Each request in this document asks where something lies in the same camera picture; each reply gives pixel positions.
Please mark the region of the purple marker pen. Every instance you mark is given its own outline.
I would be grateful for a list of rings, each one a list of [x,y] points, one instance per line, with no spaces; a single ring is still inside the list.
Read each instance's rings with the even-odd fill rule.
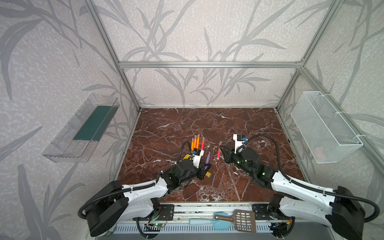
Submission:
[[[209,164],[211,159],[211,152],[208,153],[207,159],[206,159],[206,164]]]

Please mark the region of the pink marker pen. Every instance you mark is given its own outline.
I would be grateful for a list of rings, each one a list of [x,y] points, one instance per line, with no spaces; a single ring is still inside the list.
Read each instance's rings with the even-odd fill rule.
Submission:
[[[219,145],[218,145],[218,153],[217,153],[217,160],[220,159],[220,156],[221,156],[221,145],[222,145],[222,141],[219,142]]]

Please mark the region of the red marker pen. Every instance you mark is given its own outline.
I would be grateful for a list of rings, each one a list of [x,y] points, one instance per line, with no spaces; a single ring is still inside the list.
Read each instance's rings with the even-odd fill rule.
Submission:
[[[201,145],[201,150],[203,151],[205,147],[205,137],[202,139],[202,145]]]

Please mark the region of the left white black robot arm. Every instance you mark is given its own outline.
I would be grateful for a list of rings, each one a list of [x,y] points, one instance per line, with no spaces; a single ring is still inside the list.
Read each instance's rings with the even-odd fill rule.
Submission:
[[[112,181],[90,198],[78,210],[78,216],[88,223],[92,237],[105,234],[116,223],[150,216],[159,207],[160,198],[177,192],[181,185],[195,178],[203,180],[210,163],[184,159],[151,181],[122,185]]]

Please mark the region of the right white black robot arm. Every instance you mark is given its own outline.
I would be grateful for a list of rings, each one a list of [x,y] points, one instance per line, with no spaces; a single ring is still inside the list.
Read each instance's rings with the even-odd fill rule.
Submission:
[[[365,199],[341,186],[334,190],[290,177],[264,165],[256,151],[244,145],[221,146],[220,150],[225,163],[243,170],[259,187],[277,192],[270,215],[311,220],[331,227],[347,240],[363,238],[366,212],[361,203]]]

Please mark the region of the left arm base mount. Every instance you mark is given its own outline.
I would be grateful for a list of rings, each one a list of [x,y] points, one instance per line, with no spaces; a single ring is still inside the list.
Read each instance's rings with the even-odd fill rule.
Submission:
[[[147,217],[138,218],[139,221],[172,221],[175,213],[175,205],[159,203],[153,199],[154,209]]]

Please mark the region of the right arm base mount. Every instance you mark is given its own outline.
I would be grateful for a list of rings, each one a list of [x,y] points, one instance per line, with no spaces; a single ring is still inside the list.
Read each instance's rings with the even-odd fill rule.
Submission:
[[[280,210],[283,197],[284,195],[275,194],[270,203],[252,204],[252,211],[255,213],[256,220],[289,220],[290,217],[284,215]]]

